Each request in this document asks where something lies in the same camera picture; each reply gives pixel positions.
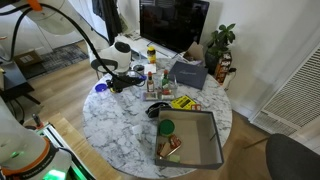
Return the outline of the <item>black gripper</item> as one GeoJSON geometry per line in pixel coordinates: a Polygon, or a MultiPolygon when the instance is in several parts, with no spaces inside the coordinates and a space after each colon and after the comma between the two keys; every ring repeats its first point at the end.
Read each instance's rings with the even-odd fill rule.
{"type": "Polygon", "coordinates": [[[129,70],[126,73],[113,76],[110,80],[106,81],[106,84],[111,92],[120,93],[124,88],[130,86],[143,86],[146,79],[145,75],[134,70],[129,70]]]}

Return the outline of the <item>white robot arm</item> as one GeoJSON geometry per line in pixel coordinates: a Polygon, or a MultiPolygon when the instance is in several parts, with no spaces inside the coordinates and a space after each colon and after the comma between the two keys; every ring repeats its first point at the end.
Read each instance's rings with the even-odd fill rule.
{"type": "Polygon", "coordinates": [[[146,80],[143,73],[131,69],[131,47],[124,42],[109,42],[76,11],[68,0],[0,0],[1,7],[14,8],[2,11],[1,15],[21,12],[14,27],[12,46],[25,17],[54,35],[79,34],[86,43],[91,67],[101,73],[110,74],[107,87],[121,92],[130,86],[142,86],[146,80]]]}

